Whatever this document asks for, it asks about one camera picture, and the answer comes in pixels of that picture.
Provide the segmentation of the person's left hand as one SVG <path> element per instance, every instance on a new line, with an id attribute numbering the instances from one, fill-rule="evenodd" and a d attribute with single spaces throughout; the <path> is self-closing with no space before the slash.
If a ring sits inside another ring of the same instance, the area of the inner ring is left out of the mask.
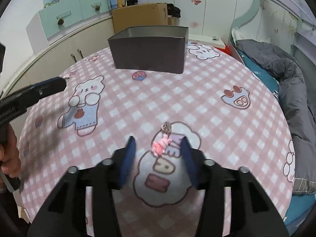
<path id="1" fill-rule="evenodd" d="M 1 144 L 1 169 L 11 178 L 16 178 L 21 171 L 21 161 L 17 148 L 17 137 L 10 124 L 7 127 L 7 143 Z"/>

